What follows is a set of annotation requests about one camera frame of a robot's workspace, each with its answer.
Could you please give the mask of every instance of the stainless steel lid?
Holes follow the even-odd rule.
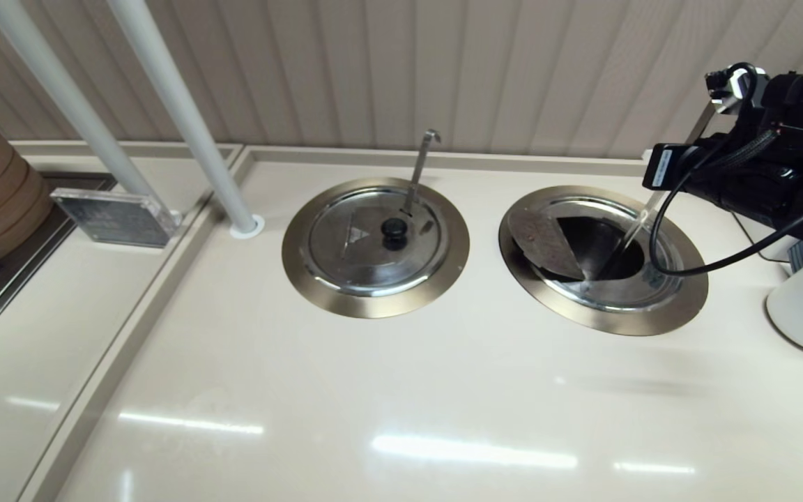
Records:
[[[501,220],[501,254],[532,296],[568,319],[609,333],[667,333],[701,310],[707,276],[660,273],[644,251],[649,249],[647,232],[640,232],[620,263],[603,279],[594,279],[640,210],[637,201],[599,188],[538,190],[513,204]],[[553,225],[532,220],[553,220]],[[532,238],[532,232],[539,235]],[[542,250],[530,247],[545,241],[552,242]],[[662,222],[659,257],[669,268],[703,264],[692,242],[669,220]]]
[[[284,269],[315,305],[348,317],[389,317],[426,305],[457,279],[469,237],[454,206],[398,178],[350,181],[326,190],[294,217]]]

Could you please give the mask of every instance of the white countertop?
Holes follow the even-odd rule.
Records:
[[[243,193],[265,232],[213,232],[60,500],[803,500],[803,352],[763,306],[778,264],[712,273],[673,333],[600,333],[510,276],[500,217],[548,185],[645,199],[639,178],[427,166],[471,233],[458,282],[383,320],[309,304],[281,266],[293,214],[340,182],[410,174],[258,162]],[[669,218],[706,261],[748,244],[691,196]]]
[[[200,211],[204,175],[178,144],[135,144],[138,168],[170,207]],[[41,171],[101,172],[77,142],[17,142]],[[224,146],[231,161],[237,146]],[[188,225],[183,223],[183,230]],[[74,231],[0,316],[0,501],[16,500],[105,349],[169,253],[98,244]]]

